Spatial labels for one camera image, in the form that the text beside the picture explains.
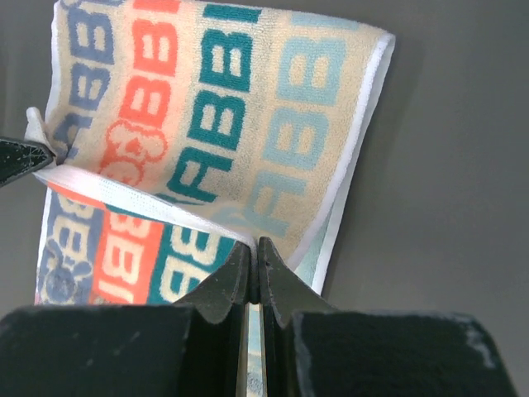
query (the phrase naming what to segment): gray wall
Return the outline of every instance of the gray wall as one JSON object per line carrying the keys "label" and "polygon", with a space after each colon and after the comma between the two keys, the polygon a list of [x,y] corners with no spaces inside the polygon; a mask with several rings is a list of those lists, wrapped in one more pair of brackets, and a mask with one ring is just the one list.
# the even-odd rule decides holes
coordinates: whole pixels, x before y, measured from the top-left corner
{"label": "gray wall", "polygon": [[[45,107],[52,2],[0,2],[4,135],[22,136],[25,109]],[[397,35],[324,295],[344,309],[472,313],[529,395],[529,2],[239,2]],[[43,194],[32,178],[0,190],[0,315],[32,301]]]}

